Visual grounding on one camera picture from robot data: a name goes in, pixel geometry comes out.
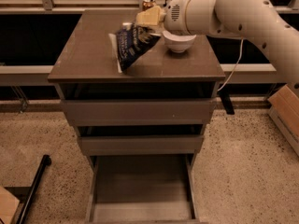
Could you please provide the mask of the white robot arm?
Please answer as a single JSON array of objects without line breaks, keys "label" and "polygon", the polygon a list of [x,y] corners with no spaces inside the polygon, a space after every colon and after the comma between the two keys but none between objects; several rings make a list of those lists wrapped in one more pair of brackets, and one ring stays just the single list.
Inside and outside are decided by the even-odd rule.
[{"label": "white robot arm", "polygon": [[269,0],[169,0],[136,15],[139,26],[175,35],[245,38],[274,65],[283,81],[299,82],[299,31]]}]

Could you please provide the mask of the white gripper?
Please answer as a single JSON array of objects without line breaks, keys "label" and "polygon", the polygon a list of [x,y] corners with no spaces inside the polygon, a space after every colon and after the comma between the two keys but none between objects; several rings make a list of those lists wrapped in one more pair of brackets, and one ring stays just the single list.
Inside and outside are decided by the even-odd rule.
[{"label": "white gripper", "polygon": [[174,35],[189,35],[187,9],[192,0],[169,0],[165,11],[159,6],[139,12],[135,23],[139,26],[157,26],[164,22],[164,29]]}]

